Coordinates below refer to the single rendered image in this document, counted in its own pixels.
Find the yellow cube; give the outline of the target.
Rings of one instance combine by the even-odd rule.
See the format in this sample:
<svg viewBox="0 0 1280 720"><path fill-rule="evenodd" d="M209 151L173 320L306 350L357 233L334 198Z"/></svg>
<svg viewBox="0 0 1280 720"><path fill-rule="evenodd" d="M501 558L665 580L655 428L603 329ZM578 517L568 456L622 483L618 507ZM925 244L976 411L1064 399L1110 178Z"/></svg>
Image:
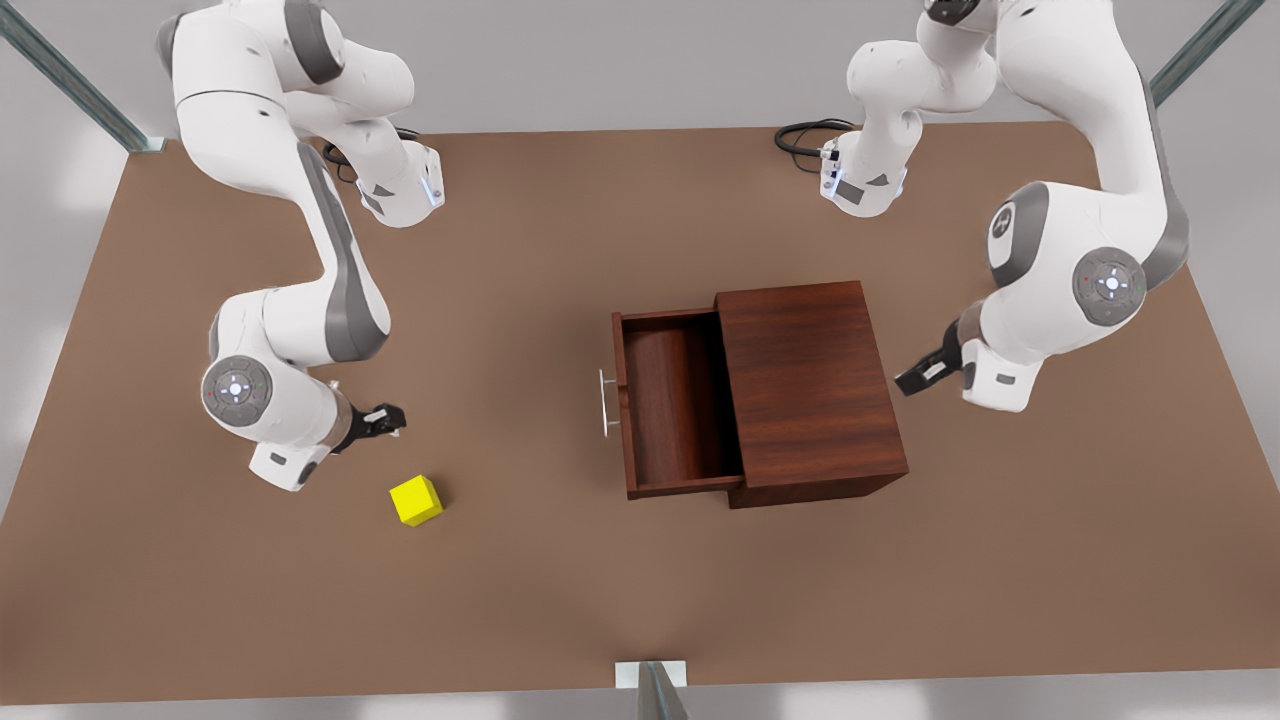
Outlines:
<svg viewBox="0 0 1280 720"><path fill-rule="evenodd" d="M419 527L444 510L435 486L424 475L390 488L389 496L399 521L407 527Z"/></svg>

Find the dark wooden cabinet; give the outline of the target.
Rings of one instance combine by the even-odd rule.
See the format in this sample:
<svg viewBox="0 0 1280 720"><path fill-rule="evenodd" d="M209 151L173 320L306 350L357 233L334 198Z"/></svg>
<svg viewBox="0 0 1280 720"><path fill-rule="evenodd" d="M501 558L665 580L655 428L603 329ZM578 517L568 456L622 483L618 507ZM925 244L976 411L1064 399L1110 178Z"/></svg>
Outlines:
<svg viewBox="0 0 1280 720"><path fill-rule="evenodd" d="M856 281L716 296L742 460L732 509L863 497L908 474Z"/></svg>

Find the silver frame post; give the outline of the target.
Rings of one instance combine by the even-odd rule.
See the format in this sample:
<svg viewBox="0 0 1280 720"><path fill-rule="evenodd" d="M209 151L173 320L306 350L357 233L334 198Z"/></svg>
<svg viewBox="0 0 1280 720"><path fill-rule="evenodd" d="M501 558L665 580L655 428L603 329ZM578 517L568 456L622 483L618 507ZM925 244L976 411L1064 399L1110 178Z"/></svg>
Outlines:
<svg viewBox="0 0 1280 720"><path fill-rule="evenodd" d="M1167 101L1267 0L1222 0L1148 81L1155 105Z"/></svg>
<svg viewBox="0 0 1280 720"><path fill-rule="evenodd" d="M143 133L106 99L9 0L0 0L0 37L5 38L36 70L59 88L92 122L127 152L155 154L165 149L164 137Z"/></svg>
<svg viewBox="0 0 1280 720"><path fill-rule="evenodd" d="M636 691L636 720L689 720L677 689L687 685L684 660L617 662L614 687Z"/></svg>

